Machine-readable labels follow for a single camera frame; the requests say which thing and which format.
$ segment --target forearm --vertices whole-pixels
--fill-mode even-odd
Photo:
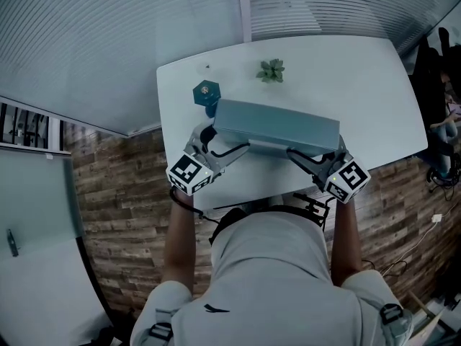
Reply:
[[[192,197],[178,190],[175,195],[183,203],[194,205]],[[175,202],[171,205],[170,223],[166,234],[164,267],[162,282],[178,280],[192,292],[195,268],[194,213]]]
[[[333,250],[331,253],[331,279],[340,286],[351,275],[362,270],[357,217],[354,201],[336,204]]]

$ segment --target door handle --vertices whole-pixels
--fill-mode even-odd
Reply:
[[[19,252],[17,251],[16,241],[14,240],[13,232],[11,229],[6,230],[6,239],[8,240],[9,249],[12,251],[13,257],[17,257]]]

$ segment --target shirt sleeve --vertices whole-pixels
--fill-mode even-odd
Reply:
[[[180,282],[168,280],[158,285],[149,295],[131,333],[130,346],[139,346],[146,333],[157,323],[156,310],[177,311],[192,301],[189,289]]]
[[[362,313],[361,345],[389,345],[382,328],[380,310],[388,303],[400,305],[400,302],[382,275],[376,270],[364,270],[347,278],[341,287],[354,292],[359,300]]]

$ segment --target nike swoosh logo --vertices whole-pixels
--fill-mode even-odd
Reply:
[[[211,305],[206,304],[205,309],[207,309],[207,313],[228,313],[229,310],[222,310],[222,309],[217,309],[213,308]]]

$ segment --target white table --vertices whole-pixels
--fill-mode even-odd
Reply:
[[[282,84],[256,78],[260,62],[284,61]],[[255,102],[339,120],[351,154],[368,169],[427,147],[421,113],[389,40],[304,36],[245,43],[185,58],[157,70],[166,159],[181,155],[194,127],[207,119],[192,89],[218,82],[225,99]],[[247,153],[195,195],[201,209],[300,190],[311,178],[291,161]]]

